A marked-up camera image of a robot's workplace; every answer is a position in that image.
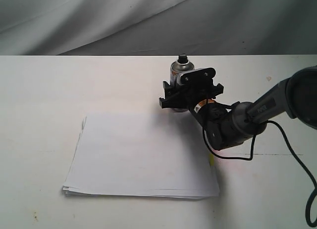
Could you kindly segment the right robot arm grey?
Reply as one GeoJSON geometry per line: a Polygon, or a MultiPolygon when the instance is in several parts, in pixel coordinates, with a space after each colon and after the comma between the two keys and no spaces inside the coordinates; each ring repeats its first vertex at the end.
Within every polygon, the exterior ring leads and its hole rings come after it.
{"type": "Polygon", "coordinates": [[[304,68],[280,81],[255,102],[225,105],[215,101],[223,93],[214,85],[215,69],[201,68],[179,73],[174,84],[163,82],[161,108],[187,109],[201,125],[212,149],[241,145],[261,134],[266,123],[286,112],[307,126],[317,127],[317,68],[304,68]]]}

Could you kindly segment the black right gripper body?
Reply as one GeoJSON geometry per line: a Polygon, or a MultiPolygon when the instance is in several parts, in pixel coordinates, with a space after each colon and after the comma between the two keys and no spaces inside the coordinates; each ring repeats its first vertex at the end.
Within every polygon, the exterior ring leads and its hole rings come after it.
{"type": "Polygon", "coordinates": [[[179,113],[189,111],[196,116],[204,105],[213,103],[213,98],[218,95],[213,78],[192,80],[182,85],[176,80],[170,81],[170,109],[179,113]]]}

